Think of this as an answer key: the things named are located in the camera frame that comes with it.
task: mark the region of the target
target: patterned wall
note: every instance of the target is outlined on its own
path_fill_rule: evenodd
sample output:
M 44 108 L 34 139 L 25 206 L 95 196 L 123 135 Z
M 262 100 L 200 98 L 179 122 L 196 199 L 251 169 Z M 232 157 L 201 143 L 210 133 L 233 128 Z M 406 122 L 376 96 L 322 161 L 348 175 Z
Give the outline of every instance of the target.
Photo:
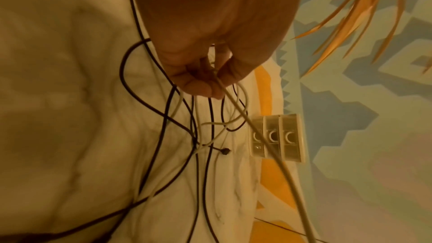
M 297 167 L 308 211 L 323 239 L 432 242 L 432 0 L 406 0 L 393 40 L 397 0 L 380 0 L 350 55 L 356 31 L 312 73 L 313 52 L 348 9 L 311 35 L 342 0 L 302 0 L 275 53 L 285 113 L 304 116 L 309 161 Z

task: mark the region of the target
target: marble floor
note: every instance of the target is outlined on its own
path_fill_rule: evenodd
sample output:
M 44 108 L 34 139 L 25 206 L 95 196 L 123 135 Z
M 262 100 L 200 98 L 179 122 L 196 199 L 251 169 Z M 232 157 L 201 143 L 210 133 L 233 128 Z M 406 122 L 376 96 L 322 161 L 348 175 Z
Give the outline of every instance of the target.
M 20 236 L 7 237 L 11 234 L 62 232 L 134 198 L 136 170 L 148 166 L 162 118 L 136 102 L 119 81 L 122 56 L 139 40 L 130 10 L 128 0 L 0 0 L 1 242 L 18 242 Z M 144 48 L 131 55 L 126 80 L 141 98 L 164 110 L 171 86 Z M 257 114 L 253 76 L 244 84 L 250 114 Z M 174 96 L 173 105 L 178 99 Z M 217 121 L 220 105 L 213 102 Z M 202 121 L 209 121 L 207 100 L 199 98 L 198 108 Z M 184 106 L 175 118 L 189 124 Z M 247 133 L 244 127 L 219 139 L 215 146 L 232 152 L 214 152 L 210 164 L 207 207 L 223 243 L 248 242 L 252 229 L 260 164 L 249 156 Z M 210 139 L 210 127 L 204 127 L 203 137 Z M 180 128 L 167 126 L 141 197 L 187 158 L 190 142 Z M 207 155 L 199 154 L 200 197 Z M 196 196 L 191 160 L 150 205 L 128 215 L 110 242 L 186 242 Z M 202 208 L 191 242 L 214 242 Z M 92 242 L 117 220 L 55 242 Z

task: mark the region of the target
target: wallpaper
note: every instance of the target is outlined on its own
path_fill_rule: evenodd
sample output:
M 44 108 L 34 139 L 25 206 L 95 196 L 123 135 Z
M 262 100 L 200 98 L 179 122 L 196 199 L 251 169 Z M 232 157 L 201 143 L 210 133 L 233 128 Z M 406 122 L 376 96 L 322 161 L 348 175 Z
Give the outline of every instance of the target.
M 362 26 L 311 73 L 347 5 L 310 30 L 343 0 L 302 0 L 275 52 L 283 112 L 304 118 L 308 162 L 297 166 L 307 209 L 322 239 L 432 242 L 432 0 L 406 0 L 387 49 L 372 63 L 395 24 L 397 0 L 380 0 Z

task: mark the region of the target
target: mural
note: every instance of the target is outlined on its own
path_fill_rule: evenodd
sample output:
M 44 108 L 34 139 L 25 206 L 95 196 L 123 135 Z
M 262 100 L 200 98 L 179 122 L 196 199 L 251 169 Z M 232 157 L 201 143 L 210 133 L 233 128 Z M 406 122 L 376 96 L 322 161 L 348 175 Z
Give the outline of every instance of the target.
M 432 242 L 432 0 L 371 1 L 339 39 L 350 0 L 293 39 L 343 1 L 302 0 L 273 56 L 283 112 L 304 117 L 309 159 L 295 168 L 311 221 L 331 243 Z

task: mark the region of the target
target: skin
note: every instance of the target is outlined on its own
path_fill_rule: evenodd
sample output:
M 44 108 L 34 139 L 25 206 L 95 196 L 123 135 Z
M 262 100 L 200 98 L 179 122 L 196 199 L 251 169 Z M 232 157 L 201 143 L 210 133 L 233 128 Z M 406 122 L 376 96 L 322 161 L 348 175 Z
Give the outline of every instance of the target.
M 300 0 L 135 0 L 159 60 L 184 92 L 221 99 L 208 50 L 225 86 L 264 63 L 290 27 Z

